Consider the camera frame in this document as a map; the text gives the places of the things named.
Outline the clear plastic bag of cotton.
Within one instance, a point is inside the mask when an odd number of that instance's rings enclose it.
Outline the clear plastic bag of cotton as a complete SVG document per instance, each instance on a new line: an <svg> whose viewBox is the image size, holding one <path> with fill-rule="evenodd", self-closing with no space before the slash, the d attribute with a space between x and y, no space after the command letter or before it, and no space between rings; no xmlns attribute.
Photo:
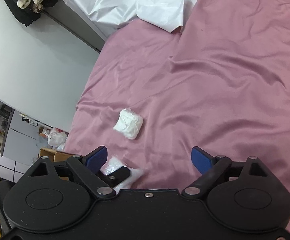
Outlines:
<svg viewBox="0 0 290 240"><path fill-rule="evenodd" d="M122 189L131 189L133 183L143 175L141 169L128 167L116 156L110 158L102 168L102 172L109 185L117 193Z"/></svg>

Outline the brown cardboard box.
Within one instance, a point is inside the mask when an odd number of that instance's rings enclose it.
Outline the brown cardboard box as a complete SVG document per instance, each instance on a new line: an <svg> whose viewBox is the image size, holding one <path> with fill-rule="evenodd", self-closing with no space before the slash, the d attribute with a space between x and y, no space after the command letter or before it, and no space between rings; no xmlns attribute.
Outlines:
<svg viewBox="0 0 290 240"><path fill-rule="evenodd" d="M58 177L65 181L70 181L71 177L66 166L66 160L71 156L71 154L49 148L41 148L39 153L39 157L48 157L53 163L57 163L55 169Z"/></svg>

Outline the white soft bundle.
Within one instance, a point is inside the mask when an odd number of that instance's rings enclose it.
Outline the white soft bundle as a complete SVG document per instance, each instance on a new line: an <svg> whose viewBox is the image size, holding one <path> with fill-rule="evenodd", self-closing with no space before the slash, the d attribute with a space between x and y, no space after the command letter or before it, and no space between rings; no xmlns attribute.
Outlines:
<svg viewBox="0 0 290 240"><path fill-rule="evenodd" d="M141 130L143 118L131 109L122 109L113 129L129 140L135 140Z"/></svg>

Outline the white plastic bag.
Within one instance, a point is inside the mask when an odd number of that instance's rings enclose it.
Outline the white plastic bag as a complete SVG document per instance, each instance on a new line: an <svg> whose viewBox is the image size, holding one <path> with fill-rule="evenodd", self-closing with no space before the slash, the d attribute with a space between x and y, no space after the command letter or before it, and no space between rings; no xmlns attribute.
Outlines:
<svg viewBox="0 0 290 240"><path fill-rule="evenodd" d="M52 128L48 137L48 144L57 151L63 151L67 140L67 134L58 128Z"/></svg>

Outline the pink bed sheet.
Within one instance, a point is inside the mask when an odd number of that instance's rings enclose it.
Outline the pink bed sheet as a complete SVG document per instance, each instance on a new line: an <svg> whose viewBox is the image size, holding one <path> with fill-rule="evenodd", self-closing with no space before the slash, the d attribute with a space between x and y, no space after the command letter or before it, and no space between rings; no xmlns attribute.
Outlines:
<svg viewBox="0 0 290 240"><path fill-rule="evenodd" d="M144 120L135 140L113 127ZM144 175L137 189L184 189L198 146L256 156L290 192L290 0L198 0L183 32L134 20L105 43L65 151L108 149Z"/></svg>

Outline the grey door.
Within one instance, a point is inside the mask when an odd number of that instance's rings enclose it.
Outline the grey door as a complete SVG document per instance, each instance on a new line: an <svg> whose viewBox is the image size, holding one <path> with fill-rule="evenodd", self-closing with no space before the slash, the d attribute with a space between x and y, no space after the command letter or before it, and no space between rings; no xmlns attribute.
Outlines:
<svg viewBox="0 0 290 240"><path fill-rule="evenodd" d="M62 17L53 15L52 11L44 11L44 14L96 52L101 52L105 42L79 16L74 16L73 12Z"/></svg>

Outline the white crumpled cover sheet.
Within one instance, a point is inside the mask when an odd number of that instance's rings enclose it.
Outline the white crumpled cover sheet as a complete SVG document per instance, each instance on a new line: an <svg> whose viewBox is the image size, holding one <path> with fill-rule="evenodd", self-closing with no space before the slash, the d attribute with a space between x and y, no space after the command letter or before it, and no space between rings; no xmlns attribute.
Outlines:
<svg viewBox="0 0 290 240"><path fill-rule="evenodd" d="M169 33L184 27L197 0L63 0L103 40L139 18Z"/></svg>

